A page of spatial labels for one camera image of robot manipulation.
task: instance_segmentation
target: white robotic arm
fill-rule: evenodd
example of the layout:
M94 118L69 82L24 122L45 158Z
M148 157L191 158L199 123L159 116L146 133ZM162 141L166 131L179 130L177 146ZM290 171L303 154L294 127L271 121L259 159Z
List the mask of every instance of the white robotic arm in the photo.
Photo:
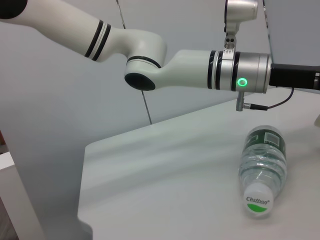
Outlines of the white robotic arm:
M181 50L165 66L167 46L159 35L111 27L61 0L0 0L0 21L35 28L93 61L123 54L125 81L142 91L168 86L234 91L242 111L258 109L244 104L244 92L265 93L269 84L320 89L319 67L272 64L268 54L236 52L239 24L255 19L257 8L258 0L226 0L224 50Z
M49 39L93 61L103 62L116 53L125 55L124 78L138 90L150 91L167 86L231 90L231 76L224 88L216 87L218 51L182 50L164 66L167 46L157 34L111 27L61 0L9 2L7 11L0 16L2 22L35 28ZM25 5L25 8L20 7L20 12L17 10L11 17L4 16L9 8L14 11L19 5ZM263 78L262 89L256 91L253 87L253 92L264 92L266 77Z

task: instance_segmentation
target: table surface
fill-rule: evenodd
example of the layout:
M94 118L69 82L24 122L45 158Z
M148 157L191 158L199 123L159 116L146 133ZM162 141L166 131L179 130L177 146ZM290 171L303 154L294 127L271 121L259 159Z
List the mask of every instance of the table surface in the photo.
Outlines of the table surface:
M246 103L283 101L289 89ZM320 94L295 91L268 111L236 101L110 137L85 149L78 217L94 240L307 240L319 238ZM278 128L288 176L271 214L250 218L238 179L247 133Z

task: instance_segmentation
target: white panel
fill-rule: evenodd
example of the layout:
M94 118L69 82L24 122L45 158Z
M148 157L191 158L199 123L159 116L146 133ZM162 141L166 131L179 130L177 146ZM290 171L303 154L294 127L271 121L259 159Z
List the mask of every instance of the white panel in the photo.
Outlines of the white panel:
M167 42L166 63L181 49L222 50L225 0L120 0L128 29L161 35ZM244 22L237 34L237 50L269 53L262 1L257 20ZM237 93L187 87L168 87L145 92L153 123L213 106Z
M320 65L319 0L264 0L273 61Z
M122 28L116 0L68 2ZM81 239L85 147L148 125L141 91L124 80L124 56L96 63L30 27L0 32L0 129L49 239Z

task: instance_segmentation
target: bottle cap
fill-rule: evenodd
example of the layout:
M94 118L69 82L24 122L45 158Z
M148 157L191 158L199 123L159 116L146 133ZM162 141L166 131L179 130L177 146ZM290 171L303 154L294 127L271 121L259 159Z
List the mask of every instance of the bottle cap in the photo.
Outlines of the bottle cap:
M271 211L274 205L274 194L267 185L254 182L246 187L243 202L250 213L262 216Z

